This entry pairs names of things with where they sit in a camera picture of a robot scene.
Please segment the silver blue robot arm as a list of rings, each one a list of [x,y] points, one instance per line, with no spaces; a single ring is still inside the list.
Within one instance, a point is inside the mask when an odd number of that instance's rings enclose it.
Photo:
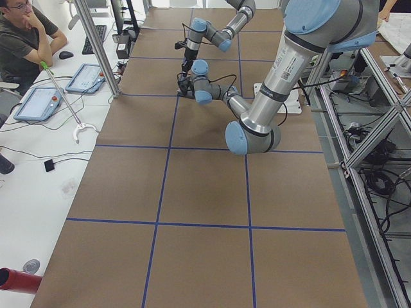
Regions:
[[[208,40],[211,45],[216,46],[219,50],[226,52],[231,47],[233,38],[255,15],[255,1],[228,0],[226,3],[236,9],[236,15],[226,27],[219,30],[210,21],[195,17],[190,27],[188,27],[189,31],[185,39],[175,44],[175,49],[185,49],[181,65],[182,73],[185,76],[191,70],[193,62],[197,59],[203,39]]]
[[[222,51],[254,17],[254,1],[229,1],[236,16],[222,30],[209,21],[194,18],[188,35],[175,43],[183,48],[179,74],[180,96],[201,105],[223,101],[237,120],[225,129],[225,142],[237,155],[265,153],[281,140],[273,118],[315,55],[352,51],[370,46],[376,38],[379,1],[287,1],[282,9],[284,44],[252,103],[247,103],[232,85],[216,85],[208,78],[206,61],[197,54],[204,39]]]

